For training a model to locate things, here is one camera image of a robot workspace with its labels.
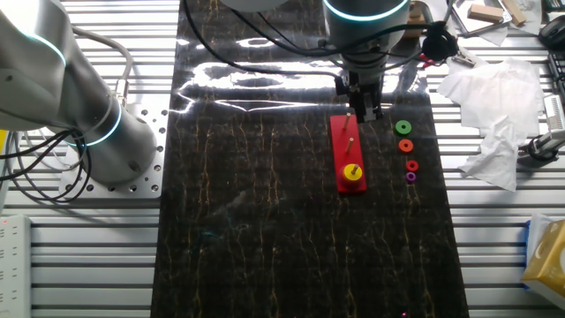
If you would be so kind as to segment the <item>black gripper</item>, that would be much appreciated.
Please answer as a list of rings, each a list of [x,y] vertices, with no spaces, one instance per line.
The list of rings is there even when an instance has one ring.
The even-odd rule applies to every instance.
[[[346,71],[335,81],[336,94],[349,95],[350,107],[356,113],[359,123],[366,123],[383,117],[380,105],[382,89],[382,72]],[[363,95],[359,101],[357,93]]]

